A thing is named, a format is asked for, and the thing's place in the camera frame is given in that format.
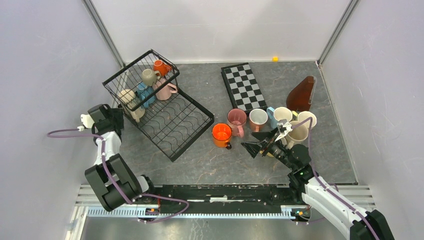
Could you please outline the cream mug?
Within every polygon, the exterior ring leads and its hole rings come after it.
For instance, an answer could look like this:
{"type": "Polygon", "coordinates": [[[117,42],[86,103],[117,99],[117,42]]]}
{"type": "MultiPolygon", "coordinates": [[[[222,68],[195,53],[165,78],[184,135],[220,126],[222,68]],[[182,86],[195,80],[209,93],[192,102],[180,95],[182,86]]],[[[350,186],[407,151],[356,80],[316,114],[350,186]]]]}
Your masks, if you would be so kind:
{"type": "Polygon", "coordinates": [[[125,112],[130,114],[139,123],[146,110],[143,105],[138,106],[141,100],[136,96],[136,93],[131,89],[124,89],[118,94],[118,97],[125,112]]]}

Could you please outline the salmon pink mug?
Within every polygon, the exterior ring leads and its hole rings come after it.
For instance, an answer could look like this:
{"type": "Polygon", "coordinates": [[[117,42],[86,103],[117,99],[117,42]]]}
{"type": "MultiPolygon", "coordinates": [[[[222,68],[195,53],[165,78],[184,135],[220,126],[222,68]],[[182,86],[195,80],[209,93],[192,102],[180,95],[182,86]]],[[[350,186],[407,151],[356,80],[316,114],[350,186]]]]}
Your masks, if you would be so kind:
{"type": "Polygon", "coordinates": [[[249,121],[252,132],[259,132],[267,123],[268,115],[265,110],[255,108],[249,113],[249,121]]]}

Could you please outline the pink floral mug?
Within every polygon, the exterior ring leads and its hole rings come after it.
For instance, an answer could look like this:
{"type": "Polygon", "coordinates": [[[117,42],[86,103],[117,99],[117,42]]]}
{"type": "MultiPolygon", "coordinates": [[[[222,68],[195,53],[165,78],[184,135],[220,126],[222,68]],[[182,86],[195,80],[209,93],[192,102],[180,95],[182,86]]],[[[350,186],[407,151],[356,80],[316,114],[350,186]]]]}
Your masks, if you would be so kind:
{"type": "Polygon", "coordinates": [[[227,114],[227,124],[231,129],[231,135],[243,138],[245,135],[244,127],[247,123],[246,113],[239,108],[231,109],[227,114]]]}

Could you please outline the light blue mug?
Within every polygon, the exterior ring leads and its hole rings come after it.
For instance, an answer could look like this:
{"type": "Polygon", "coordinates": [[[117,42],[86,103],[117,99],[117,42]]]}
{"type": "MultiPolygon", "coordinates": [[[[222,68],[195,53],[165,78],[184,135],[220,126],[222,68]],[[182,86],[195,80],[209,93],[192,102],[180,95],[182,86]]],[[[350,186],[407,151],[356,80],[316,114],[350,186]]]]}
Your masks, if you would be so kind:
{"type": "Polygon", "coordinates": [[[290,122],[293,119],[292,111],[286,107],[268,107],[266,113],[270,119],[270,126],[272,129],[277,127],[280,120],[287,120],[290,122]]]}

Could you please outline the blue cup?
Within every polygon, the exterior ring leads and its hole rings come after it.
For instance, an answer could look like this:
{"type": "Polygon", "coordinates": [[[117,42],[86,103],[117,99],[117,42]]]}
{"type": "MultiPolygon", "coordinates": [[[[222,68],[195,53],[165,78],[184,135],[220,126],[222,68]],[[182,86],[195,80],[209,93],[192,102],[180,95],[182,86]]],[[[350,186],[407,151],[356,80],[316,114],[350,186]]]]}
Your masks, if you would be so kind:
{"type": "Polygon", "coordinates": [[[149,97],[150,94],[154,92],[151,86],[145,85],[143,82],[140,82],[137,86],[137,94],[141,101],[145,100],[143,103],[144,108],[148,108],[156,100],[156,95],[149,97]]]}

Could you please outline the orange cup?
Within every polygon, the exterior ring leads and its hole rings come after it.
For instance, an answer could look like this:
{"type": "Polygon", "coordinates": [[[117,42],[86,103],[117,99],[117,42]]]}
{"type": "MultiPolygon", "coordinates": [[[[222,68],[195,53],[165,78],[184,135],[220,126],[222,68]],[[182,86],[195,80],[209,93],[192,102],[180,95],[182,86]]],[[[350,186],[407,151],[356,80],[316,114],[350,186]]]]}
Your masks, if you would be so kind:
{"type": "Polygon", "coordinates": [[[216,147],[232,149],[231,137],[232,129],[226,123],[217,123],[212,128],[213,142],[216,147]]]}

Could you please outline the tan tall cup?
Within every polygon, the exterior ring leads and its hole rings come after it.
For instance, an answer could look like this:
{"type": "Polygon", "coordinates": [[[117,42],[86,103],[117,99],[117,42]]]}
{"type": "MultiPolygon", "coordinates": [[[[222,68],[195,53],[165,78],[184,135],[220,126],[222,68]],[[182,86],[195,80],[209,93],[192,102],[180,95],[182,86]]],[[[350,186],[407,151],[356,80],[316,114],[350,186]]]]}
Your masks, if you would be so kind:
{"type": "Polygon", "coordinates": [[[309,135],[309,130],[306,127],[306,124],[302,124],[296,128],[293,128],[295,125],[300,122],[297,120],[292,120],[289,122],[292,125],[292,131],[290,131],[286,136],[286,147],[291,149],[294,145],[301,144],[309,135]]]}

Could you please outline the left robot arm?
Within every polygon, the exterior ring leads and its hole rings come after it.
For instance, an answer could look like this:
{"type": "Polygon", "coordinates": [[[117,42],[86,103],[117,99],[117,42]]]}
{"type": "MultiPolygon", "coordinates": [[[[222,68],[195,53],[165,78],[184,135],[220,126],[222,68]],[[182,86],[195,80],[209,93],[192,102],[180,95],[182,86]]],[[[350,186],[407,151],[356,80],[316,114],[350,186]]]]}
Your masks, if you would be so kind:
{"type": "Polygon", "coordinates": [[[88,116],[93,120],[90,129],[95,135],[93,141],[97,146],[97,156],[94,166],[88,168],[84,175],[100,204],[111,212],[138,198],[145,204],[153,203],[157,190],[150,178],[144,174],[136,177],[120,155],[123,109],[99,104],[88,110],[88,116]]]}

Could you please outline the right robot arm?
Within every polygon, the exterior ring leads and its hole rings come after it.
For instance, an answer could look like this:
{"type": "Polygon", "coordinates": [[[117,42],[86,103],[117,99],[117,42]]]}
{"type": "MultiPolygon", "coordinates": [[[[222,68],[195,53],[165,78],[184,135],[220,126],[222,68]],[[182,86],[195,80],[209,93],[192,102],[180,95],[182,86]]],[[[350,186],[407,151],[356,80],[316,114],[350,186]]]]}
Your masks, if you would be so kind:
{"type": "Polygon", "coordinates": [[[332,188],[313,169],[309,149],[296,144],[291,148],[277,140],[277,130],[254,132],[256,141],[241,145],[255,158],[258,154],[272,154],[288,167],[289,199],[295,204],[303,202],[316,209],[348,240],[392,240],[394,235],[385,216],[378,210],[368,211],[332,188]]]}

